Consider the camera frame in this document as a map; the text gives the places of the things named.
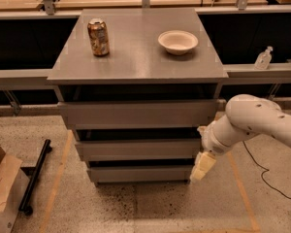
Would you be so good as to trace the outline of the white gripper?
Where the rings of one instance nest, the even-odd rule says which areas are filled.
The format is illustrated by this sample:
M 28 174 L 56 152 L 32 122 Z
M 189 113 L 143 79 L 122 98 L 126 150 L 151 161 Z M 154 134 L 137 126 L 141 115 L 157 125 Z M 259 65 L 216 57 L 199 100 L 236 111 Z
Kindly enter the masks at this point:
M 203 152 L 199 152 L 196 156 L 193 169 L 190 174 L 192 183 L 200 181 L 207 172 L 216 163 L 216 155 L 223 155 L 231 150 L 230 147 L 223 145 L 214 135 L 214 127 L 216 122 L 213 121 L 208 126 L 200 127 L 201 142 Z

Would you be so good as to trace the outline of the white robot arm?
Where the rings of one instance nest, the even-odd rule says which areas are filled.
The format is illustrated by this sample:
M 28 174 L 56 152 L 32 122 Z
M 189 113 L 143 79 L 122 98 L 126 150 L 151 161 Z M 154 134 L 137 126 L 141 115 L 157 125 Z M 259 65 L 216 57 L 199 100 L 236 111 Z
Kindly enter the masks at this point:
M 259 134 L 273 137 L 291 148 L 291 115 L 268 99 L 240 94 L 226 104 L 225 115 L 207 127 L 199 127 L 203 150 L 196 156 L 190 181 L 201 180 L 213 167 L 216 157 L 236 143 Z

